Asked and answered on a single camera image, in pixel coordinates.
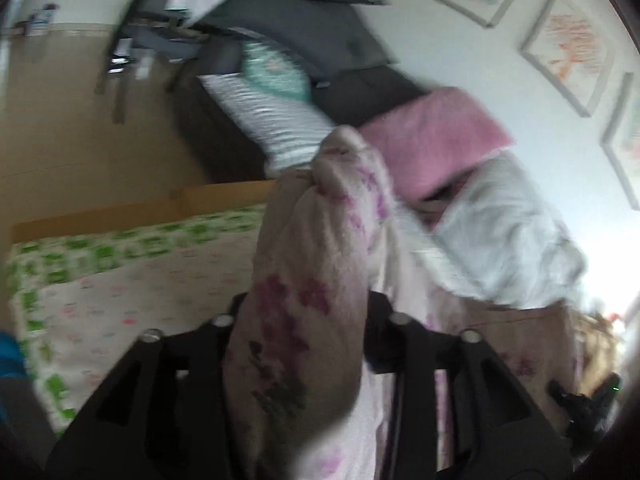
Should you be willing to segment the lilac floral padded jacket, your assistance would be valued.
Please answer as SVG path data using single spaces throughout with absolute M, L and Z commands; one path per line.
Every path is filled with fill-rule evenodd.
M 353 128 L 280 177 L 260 228 L 224 386 L 250 478 L 375 479 L 394 381 L 363 356 L 371 292 L 430 330 L 480 330 L 555 427 L 546 383 L 578 383 L 562 307 L 497 311 L 440 288 L 396 218 L 381 154 Z

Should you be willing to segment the beige fleece robe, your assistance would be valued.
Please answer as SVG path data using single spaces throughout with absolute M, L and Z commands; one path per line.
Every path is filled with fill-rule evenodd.
M 577 313 L 573 321 L 582 357 L 578 391 L 591 396 L 608 376 L 620 371 L 627 325 L 619 314 Z

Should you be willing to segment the cherry print bed sheet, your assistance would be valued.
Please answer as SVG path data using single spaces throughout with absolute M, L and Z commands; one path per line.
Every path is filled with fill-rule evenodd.
M 144 330 L 194 330 L 245 292 L 262 205 L 12 246 L 6 277 L 35 392 L 62 434 Z

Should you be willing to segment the grey pillow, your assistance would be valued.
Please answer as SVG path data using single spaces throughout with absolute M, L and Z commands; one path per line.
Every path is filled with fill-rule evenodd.
M 473 170 L 451 200 L 399 203 L 396 218 L 435 283 L 513 309 L 576 306 L 586 260 L 509 153 Z

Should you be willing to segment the pink pillow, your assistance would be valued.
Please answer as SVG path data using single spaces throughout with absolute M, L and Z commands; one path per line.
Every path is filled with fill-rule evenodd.
M 510 148 L 488 110 L 458 88 L 438 88 L 358 128 L 383 156 L 395 193 L 407 203 Z

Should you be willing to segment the orange tree framed picture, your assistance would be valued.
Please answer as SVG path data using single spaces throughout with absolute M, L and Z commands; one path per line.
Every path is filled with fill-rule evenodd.
M 547 0 L 521 52 L 579 116 L 593 115 L 615 51 L 582 10 L 570 0 Z

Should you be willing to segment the teal patterned cushion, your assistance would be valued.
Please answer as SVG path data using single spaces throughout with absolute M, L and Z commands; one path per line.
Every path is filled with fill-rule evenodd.
M 287 55 L 259 41 L 242 44 L 242 73 L 260 91 L 279 98 L 310 101 L 307 74 Z

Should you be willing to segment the dark grey chair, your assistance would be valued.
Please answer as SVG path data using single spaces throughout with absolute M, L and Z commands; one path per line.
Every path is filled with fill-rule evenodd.
M 383 2 L 216 0 L 204 15 L 188 18 L 168 0 L 130 0 L 106 50 L 104 73 L 134 65 L 118 50 L 122 41 L 176 58 L 180 65 L 168 84 L 175 121 L 206 174 L 216 183 L 271 179 L 262 168 L 266 155 L 209 96 L 201 76 L 244 78 L 242 44 L 263 42 L 307 74 L 308 103 L 335 127 L 360 127 L 424 93 L 398 72 L 358 11 L 359 3 Z

